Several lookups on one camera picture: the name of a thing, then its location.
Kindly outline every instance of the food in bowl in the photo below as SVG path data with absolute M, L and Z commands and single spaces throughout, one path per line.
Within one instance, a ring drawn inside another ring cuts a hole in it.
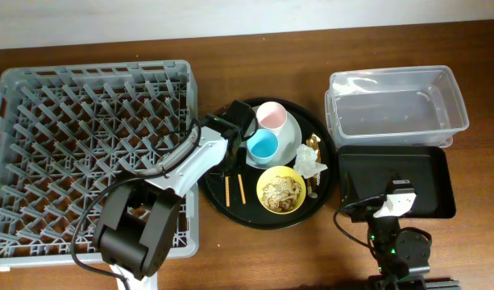
M 301 185 L 290 176 L 276 176 L 263 188 L 263 205 L 276 213 L 291 211 L 302 194 Z

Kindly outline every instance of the white wall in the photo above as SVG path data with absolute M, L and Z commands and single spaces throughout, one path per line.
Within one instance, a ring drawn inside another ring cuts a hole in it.
M 494 19 L 494 0 L 0 0 L 0 48 Z

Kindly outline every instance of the white plate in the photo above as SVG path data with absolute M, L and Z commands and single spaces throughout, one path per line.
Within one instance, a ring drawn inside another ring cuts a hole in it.
M 255 106 L 252 109 L 257 112 L 259 106 Z M 274 166 L 281 166 L 288 164 L 297 155 L 297 148 L 302 144 L 302 132 L 301 127 L 298 125 L 295 117 L 291 115 L 288 111 L 288 119 L 285 125 L 282 127 L 277 139 L 279 140 L 279 148 L 277 149 L 276 155 L 273 156 L 272 161 L 267 164 L 257 164 L 250 158 L 247 153 L 247 164 L 253 168 L 259 169 L 269 169 Z M 249 136 L 255 129 L 255 120 L 252 121 L 248 127 L 245 136 Z M 246 147 L 247 142 L 241 143 L 241 147 Z

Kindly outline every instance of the black rectangular tray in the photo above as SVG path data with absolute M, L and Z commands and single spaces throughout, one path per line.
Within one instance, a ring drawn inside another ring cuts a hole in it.
M 403 218 L 452 218 L 455 197 L 438 147 L 344 146 L 338 151 L 342 205 L 384 193 L 392 176 L 409 180 L 417 197 Z M 355 193 L 348 193 L 350 175 Z

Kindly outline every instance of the wooden chopstick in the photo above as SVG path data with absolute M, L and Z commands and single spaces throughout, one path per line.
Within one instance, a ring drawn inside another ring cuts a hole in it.
M 229 176 L 225 176 L 225 204 L 227 207 L 230 206 L 230 198 L 229 198 Z
M 245 191 L 243 190 L 243 181 L 241 180 L 241 174 L 238 174 L 238 180 L 239 180 L 239 191 L 241 192 L 241 201 L 245 205 L 247 201 L 245 200 Z

